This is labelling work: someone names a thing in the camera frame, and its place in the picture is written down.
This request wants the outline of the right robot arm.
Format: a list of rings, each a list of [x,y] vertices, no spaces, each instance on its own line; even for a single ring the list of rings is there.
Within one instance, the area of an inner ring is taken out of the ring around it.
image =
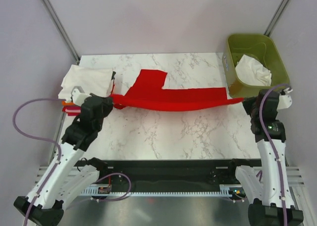
[[[228,180],[240,183],[249,201],[248,219],[252,226],[298,226],[303,211],[295,208],[287,179],[286,132],[276,117],[279,109],[291,105],[285,92],[262,89],[257,97],[247,98],[243,107],[251,117],[251,131],[261,157],[261,173],[251,166],[233,166]]]

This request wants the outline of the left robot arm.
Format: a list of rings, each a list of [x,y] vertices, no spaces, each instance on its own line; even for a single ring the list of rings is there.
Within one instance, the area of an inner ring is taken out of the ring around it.
[[[66,128],[60,142],[52,141],[57,154],[44,175],[26,195],[14,201],[15,208],[24,216],[24,225],[32,221],[39,226],[56,226],[66,208],[90,184],[107,181],[109,172],[100,159],[88,160],[81,172],[65,182],[78,160],[96,140],[104,119],[113,109],[111,97],[92,94],[73,96],[81,112]]]

